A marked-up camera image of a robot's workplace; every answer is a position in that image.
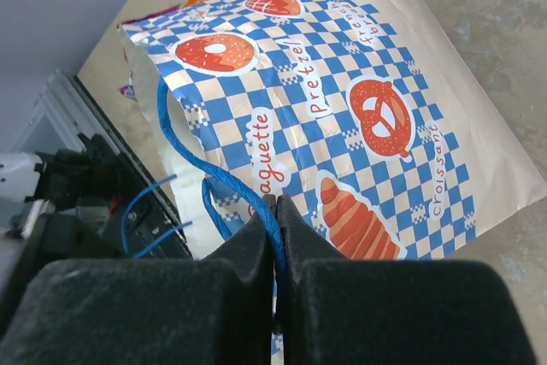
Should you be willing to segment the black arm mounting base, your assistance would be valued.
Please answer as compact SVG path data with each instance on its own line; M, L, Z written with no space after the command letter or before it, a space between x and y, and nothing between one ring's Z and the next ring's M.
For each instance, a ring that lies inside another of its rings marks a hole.
M146 191L150 173L98 108L78 79L56 72L45 102L67 119L76 149L38 152L32 171L38 183L28 199L54 211L38 218L35 236L47 260L147 257L188 259L174 207L157 189Z

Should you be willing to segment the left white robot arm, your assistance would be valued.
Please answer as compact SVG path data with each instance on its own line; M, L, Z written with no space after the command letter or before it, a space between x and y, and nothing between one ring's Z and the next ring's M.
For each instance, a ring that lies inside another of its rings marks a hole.
M37 154L16 152L1 154L1 199L28 202L34 199L44 161Z

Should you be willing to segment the blue checkered paper bag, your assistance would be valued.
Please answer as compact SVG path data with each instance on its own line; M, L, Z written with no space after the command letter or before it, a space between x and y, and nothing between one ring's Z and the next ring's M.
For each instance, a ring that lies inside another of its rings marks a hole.
M211 0L120 34L194 257L253 209L175 139L353 259L448 256L546 194L423 0Z

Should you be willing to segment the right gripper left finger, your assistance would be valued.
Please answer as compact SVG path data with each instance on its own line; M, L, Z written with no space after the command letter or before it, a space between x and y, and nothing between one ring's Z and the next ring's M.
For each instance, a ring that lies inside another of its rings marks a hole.
M4 364L267 364L273 258L259 217L210 256L125 258L39 217L1 294Z

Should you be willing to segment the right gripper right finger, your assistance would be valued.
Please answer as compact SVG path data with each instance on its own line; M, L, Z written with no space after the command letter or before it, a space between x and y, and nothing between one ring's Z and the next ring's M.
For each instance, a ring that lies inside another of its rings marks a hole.
M481 262L352 261L277 200L288 364L534 364L514 300Z

